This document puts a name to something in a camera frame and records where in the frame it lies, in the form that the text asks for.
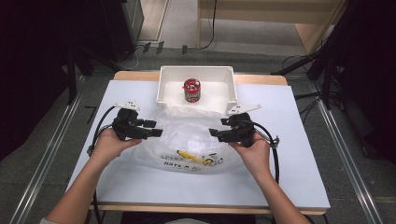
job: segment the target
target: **red can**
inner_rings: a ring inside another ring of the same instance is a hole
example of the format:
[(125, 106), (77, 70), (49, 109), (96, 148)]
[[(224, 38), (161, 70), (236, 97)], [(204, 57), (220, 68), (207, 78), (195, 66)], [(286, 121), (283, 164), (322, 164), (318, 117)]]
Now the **red can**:
[(184, 82), (184, 98), (190, 103), (195, 103), (201, 98), (201, 82), (195, 78), (189, 78)]

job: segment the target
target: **plastic bag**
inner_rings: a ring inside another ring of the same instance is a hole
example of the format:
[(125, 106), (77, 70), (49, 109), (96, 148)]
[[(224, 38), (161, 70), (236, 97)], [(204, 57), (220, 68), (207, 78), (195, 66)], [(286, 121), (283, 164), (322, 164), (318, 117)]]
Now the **plastic bag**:
[(243, 165), (237, 152), (210, 135), (209, 128), (221, 125), (222, 115), (187, 107), (172, 106), (156, 111), (152, 118), (163, 129), (159, 138), (151, 137), (131, 150), (130, 161), (167, 171), (192, 174), (218, 174)]

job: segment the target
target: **gray floor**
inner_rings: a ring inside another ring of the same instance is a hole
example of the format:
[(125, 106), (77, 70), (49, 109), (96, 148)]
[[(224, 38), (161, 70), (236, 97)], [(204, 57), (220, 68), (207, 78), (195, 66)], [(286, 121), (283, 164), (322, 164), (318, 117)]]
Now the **gray floor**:
[[(295, 37), (291, 38), (290, 42), (293, 41), (295, 41)], [(240, 52), (239, 49), (230, 49), (230, 46), (227, 48), (226, 51), (228, 52), (223, 50), (190, 50), (187, 54), (182, 54), (180, 49), (164, 49), (161, 54), (156, 54), (156, 49), (151, 49), (147, 53), (142, 53), (139, 50), (136, 53), (138, 63), (134, 55), (131, 55), (122, 64), (126, 67), (135, 66), (134, 70), (159, 70), (162, 65), (229, 65), (233, 67), (235, 73), (267, 74), (299, 59), (299, 57), (287, 59), (288, 56), (300, 54), (296, 53), (293, 48), (290, 51), (283, 51), (281, 54), (274, 54), (265, 50), (259, 53)], [(59, 145), (43, 185), (36, 195), (24, 223), (38, 223), (40, 218), (44, 217), (64, 194), (91, 128), (91, 123), (88, 120), (92, 114), (92, 109), (86, 108), (86, 106), (99, 106), (106, 85), (114, 76), (113, 71), (102, 65), (96, 65), (95, 67), (96, 70), (92, 77), (84, 77), (85, 86), (79, 90), (81, 97), (75, 115), (70, 121), (64, 139)], [(293, 74), (286, 75), (295, 94), (312, 91), (310, 81), (304, 76), (305, 71), (304, 68), (300, 68)], [(299, 100), (297, 105), (300, 109), (303, 109), (313, 100)], [(34, 176), (35, 169), (40, 163), (64, 111), (67, 109), (66, 102), (67, 91), (59, 97), (48, 114), (39, 122), (28, 141), (0, 161), (0, 223), (8, 223), (16, 211), (22, 194), (32, 176)], [(394, 190), (396, 187), (396, 166), (386, 160), (370, 160), (364, 157), (361, 151), (361, 143), (347, 116), (336, 106), (332, 107), (332, 113), (348, 145), (348, 150), (353, 156), (368, 190), (376, 201), (382, 219), (385, 223), (396, 223), (394, 213), (396, 210), (396, 192)], [(304, 126), (321, 177), (328, 191), (332, 207), (327, 213), (329, 222), (368, 223), (360, 200), (352, 187), (346, 168), (335, 149), (329, 129), (318, 107), (315, 107), (309, 113)], [(108, 212), (105, 223), (120, 223), (120, 216), (121, 212)], [(315, 223), (325, 223), (323, 217), (312, 218)], [(270, 218), (268, 216), (257, 216), (257, 223), (270, 223)]]
[[(201, 20), (201, 47), (209, 43), (212, 28), (212, 20)], [(169, 1), (160, 41), (164, 41), (166, 48), (196, 47), (196, 1)], [(305, 55), (294, 24), (281, 22), (216, 20), (214, 44), (209, 49), (280, 56)]]

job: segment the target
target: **white plastic tray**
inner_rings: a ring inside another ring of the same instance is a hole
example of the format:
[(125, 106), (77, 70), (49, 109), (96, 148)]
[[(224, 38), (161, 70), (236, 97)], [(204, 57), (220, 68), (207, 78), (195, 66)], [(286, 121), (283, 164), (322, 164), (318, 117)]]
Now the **white plastic tray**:
[[(201, 99), (189, 103), (184, 98), (183, 84), (189, 78), (201, 82)], [(157, 93), (161, 106), (184, 106), (225, 113), (237, 104), (231, 66), (162, 66)]]

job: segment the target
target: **table edge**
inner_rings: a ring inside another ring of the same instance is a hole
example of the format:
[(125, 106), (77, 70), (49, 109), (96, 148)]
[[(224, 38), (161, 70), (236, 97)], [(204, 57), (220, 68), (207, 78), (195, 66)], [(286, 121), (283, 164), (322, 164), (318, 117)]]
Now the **table edge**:
[[(205, 206), (200, 204), (149, 204), (149, 203), (99, 203), (99, 210), (158, 212), (158, 213), (203, 213), (203, 214), (271, 214), (268, 206)], [(304, 215), (320, 216), (326, 214), (326, 208), (298, 208)]]
[[(234, 74), (236, 84), (261, 84), (287, 86), (288, 81), (283, 76)], [(120, 71), (114, 75), (113, 80), (158, 81), (160, 71)]]

